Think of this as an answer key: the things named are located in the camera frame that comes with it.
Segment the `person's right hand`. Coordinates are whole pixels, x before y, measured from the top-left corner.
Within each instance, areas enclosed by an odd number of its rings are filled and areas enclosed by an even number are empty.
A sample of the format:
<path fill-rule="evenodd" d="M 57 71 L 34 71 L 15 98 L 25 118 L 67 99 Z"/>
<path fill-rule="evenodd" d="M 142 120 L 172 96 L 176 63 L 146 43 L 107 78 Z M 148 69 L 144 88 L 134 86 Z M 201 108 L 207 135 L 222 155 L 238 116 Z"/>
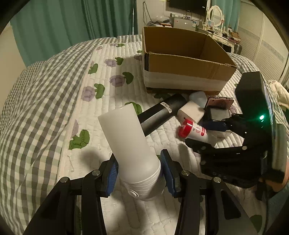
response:
<path fill-rule="evenodd" d="M 263 180 L 262 178 L 259 179 L 260 182 L 265 183 L 266 185 L 270 186 L 274 192 L 281 191 L 288 182 L 288 178 L 284 178 L 283 182 L 278 183 L 271 180 Z"/>

